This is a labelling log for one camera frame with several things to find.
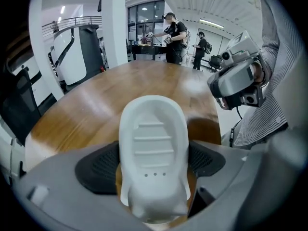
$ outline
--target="floor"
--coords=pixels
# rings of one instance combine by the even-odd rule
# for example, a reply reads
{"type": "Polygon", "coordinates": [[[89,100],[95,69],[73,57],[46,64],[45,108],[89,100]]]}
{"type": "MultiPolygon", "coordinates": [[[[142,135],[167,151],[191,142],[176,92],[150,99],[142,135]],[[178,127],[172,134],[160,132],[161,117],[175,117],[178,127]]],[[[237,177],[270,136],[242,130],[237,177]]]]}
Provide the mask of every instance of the floor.
{"type": "MultiPolygon", "coordinates": [[[[193,63],[191,61],[189,61],[187,63],[187,67],[193,68],[193,63]]],[[[205,67],[201,66],[200,71],[205,73],[208,78],[212,75],[212,73],[205,67]]],[[[216,105],[216,110],[217,110],[217,114],[218,114],[220,134],[223,135],[226,132],[228,132],[235,125],[235,123],[237,123],[240,120],[240,117],[237,114],[236,109],[223,110],[223,109],[221,109],[219,104],[216,102],[216,100],[215,100],[215,105],[216,105]]],[[[242,105],[242,106],[239,107],[239,112],[240,112],[242,117],[244,116],[244,114],[246,113],[246,111],[248,109],[249,109],[248,106],[242,105]]]]}

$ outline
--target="black table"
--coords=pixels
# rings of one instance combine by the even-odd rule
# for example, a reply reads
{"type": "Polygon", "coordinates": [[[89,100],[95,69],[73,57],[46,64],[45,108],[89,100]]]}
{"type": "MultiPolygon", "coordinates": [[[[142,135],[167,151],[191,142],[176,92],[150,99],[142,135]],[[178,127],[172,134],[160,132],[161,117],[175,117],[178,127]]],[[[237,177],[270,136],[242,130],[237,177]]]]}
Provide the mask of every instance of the black table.
{"type": "Polygon", "coordinates": [[[152,60],[155,61],[155,56],[167,53],[167,47],[164,46],[141,46],[132,45],[131,53],[133,53],[133,59],[136,60],[136,54],[152,55],[152,60]]]}

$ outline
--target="man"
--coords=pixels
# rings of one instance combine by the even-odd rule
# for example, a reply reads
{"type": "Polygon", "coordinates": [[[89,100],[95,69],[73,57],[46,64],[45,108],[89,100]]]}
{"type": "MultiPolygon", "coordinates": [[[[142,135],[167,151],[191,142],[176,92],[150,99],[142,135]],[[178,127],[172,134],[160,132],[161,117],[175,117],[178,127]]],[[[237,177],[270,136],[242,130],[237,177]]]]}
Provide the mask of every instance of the man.
{"type": "Polygon", "coordinates": [[[201,66],[201,59],[202,57],[204,57],[204,53],[205,53],[205,48],[207,45],[207,41],[204,38],[204,33],[203,32],[199,32],[199,44],[198,45],[192,45],[193,47],[196,48],[196,55],[194,57],[194,63],[193,63],[193,69],[198,69],[200,70],[200,66],[201,66]]]}
{"type": "Polygon", "coordinates": [[[171,39],[167,40],[167,63],[180,64],[181,54],[183,50],[183,40],[186,38],[186,26],[183,22],[177,22],[174,13],[167,13],[163,18],[167,21],[168,26],[163,32],[154,34],[155,37],[171,35],[171,39]]]}

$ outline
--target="wooden table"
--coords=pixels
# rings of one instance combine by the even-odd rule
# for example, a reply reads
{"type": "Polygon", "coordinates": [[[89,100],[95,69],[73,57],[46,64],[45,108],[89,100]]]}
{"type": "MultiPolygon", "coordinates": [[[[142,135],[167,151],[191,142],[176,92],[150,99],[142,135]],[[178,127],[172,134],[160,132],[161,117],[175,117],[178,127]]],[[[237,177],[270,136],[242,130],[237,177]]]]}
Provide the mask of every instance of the wooden table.
{"type": "MultiPolygon", "coordinates": [[[[133,61],[101,73],[66,94],[33,127],[26,139],[26,171],[56,153],[118,140],[124,107],[144,95],[162,95],[182,108],[189,140],[220,144],[214,99],[203,72],[155,61],[133,61]]],[[[190,206],[196,178],[188,168],[190,206]]],[[[116,172],[120,195],[121,169],[116,172]]],[[[170,223],[179,225],[187,218],[170,223]]]]}

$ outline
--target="white plastic part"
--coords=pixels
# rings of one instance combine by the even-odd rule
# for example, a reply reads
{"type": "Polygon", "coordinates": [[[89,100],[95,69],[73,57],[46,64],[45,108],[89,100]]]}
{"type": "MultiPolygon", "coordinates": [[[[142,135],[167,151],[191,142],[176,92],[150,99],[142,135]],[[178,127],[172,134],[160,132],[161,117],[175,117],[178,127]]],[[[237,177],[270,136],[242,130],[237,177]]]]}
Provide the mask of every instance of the white plastic part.
{"type": "Polygon", "coordinates": [[[121,116],[121,202],[144,222],[187,214],[188,131],[180,106],[162,96],[131,101],[121,116]]]}

